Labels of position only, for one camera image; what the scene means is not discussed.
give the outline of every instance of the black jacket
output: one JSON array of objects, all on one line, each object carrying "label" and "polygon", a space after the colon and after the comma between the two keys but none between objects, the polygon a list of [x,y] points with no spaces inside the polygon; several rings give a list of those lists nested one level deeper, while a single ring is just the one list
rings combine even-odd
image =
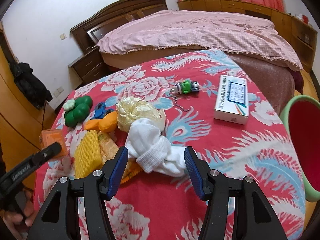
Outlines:
[{"label": "black jacket", "polygon": [[33,69],[29,64],[13,62],[10,64],[10,70],[14,77],[14,83],[37,109],[43,107],[45,101],[52,100],[50,91],[33,75]]}]

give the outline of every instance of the blue fidget spinner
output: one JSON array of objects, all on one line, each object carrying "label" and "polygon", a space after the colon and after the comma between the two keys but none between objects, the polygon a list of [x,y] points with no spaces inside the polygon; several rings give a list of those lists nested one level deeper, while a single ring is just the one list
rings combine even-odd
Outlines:
[{"label": "blue fidget spinner", "polygon": [[101,102],[96,105],[94,108],[94,116],[91,119],[102,119],[104,118],[107,114],[113,112],[114,109],[108,108],[106,109],[106,104]]}]

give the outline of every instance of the clothing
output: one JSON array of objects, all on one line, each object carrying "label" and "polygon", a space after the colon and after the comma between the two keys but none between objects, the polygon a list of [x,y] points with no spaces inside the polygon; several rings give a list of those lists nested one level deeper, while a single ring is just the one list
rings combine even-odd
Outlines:
[{"label": "clothing", "polygon": [[33,69],[27,63],[11,63],[10,70],[17,85],[23,95],[37,109],[41,109],[45,101],[50,102],[52,95],[45,85],[33,75]]},{"label": "clothing", "polygon": [[156,171],[172,177],[185,174],[185,147],[171,146],[154,122],[147,118],[131,124],[125,146],[129,158],[136,159],[146,173]]}]

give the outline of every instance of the keychain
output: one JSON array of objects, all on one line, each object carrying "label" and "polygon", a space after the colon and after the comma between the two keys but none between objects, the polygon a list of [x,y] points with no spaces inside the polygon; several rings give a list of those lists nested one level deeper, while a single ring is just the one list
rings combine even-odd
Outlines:
[{"label": "keychain", "polygon": [[184,109],[182,106],[178,105],[178,103],[177,103],[178,98],[175,95],[188,94],[191,92],[199,92],[199,82],[189,81],[189,80],[179,82],[179,83],[175,84],[174,87],[172,87],[170,89],[169,94],[172,98],[174,98],[175,106],[181,108],[182,111],[188,112],[188,111],[190,111],[190,109]]}]

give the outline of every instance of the hand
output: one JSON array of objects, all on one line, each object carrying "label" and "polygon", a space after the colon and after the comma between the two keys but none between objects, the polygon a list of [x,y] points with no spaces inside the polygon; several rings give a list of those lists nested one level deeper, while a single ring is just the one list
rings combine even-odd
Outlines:
[{"label": "hand", "polygon": [[25,191],[25,195],[28,200],[23,211],[23,213],[27,217],[25,224],[23,223],[23,225],[21,225],[23,217],[21,214],[15,212],[6,211],[3,217],[3,221],[6,224],[7,228],[9,228],[10,232],[17,240],[23,240],[23,237],[21,236],[20,232],[23,231],[23,227],[25,228],[26,226],[32,226],[32,223],[35,220],[38,213],[38,211],[34,210],[33,204],[30,201],[32,196],[31,193],[29,191]]}]

